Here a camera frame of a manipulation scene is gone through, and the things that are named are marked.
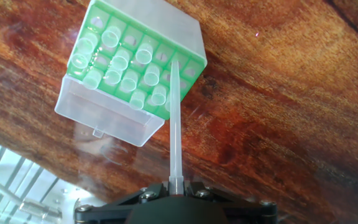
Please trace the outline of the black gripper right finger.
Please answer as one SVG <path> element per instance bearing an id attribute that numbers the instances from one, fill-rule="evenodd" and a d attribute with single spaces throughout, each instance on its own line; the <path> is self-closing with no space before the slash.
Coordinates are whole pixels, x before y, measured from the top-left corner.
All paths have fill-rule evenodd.
<path id="1" fill-rule="evenodd" d="M 277 224 L 277 203 L 248 201 L 202 182 L 185 182 L 185 195 L 205 202 L 205 214 L 219 223 Z"/>

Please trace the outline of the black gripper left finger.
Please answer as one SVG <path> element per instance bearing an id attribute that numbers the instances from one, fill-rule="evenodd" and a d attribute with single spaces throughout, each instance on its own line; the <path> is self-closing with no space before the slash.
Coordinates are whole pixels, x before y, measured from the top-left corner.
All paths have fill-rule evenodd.
<path id="1" fill-rule="evenodd" d="M 138 206 L 169 196 L 168 182 L 143 187 L 112 203 L 97 207 L 90 204 L 75 208 L 75 223 L 124 223 Z"/>

